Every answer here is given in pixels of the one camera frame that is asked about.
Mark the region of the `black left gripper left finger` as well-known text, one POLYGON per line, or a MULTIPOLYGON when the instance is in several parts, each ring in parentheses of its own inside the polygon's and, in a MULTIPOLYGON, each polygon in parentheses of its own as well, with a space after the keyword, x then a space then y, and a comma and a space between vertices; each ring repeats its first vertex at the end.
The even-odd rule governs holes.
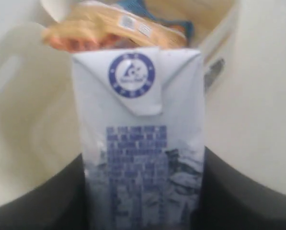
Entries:
POLYGON ((82 156, 43 185, 0 207, 0 230, 86 230, 82 156))

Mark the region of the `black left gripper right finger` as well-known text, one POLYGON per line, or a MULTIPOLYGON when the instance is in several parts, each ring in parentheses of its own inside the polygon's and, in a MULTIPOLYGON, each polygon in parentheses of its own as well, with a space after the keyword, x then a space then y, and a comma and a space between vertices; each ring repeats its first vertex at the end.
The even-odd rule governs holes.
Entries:
POLYGON ((243 175, 209 148, 194 230, 286 230, 286 195, 243 175))

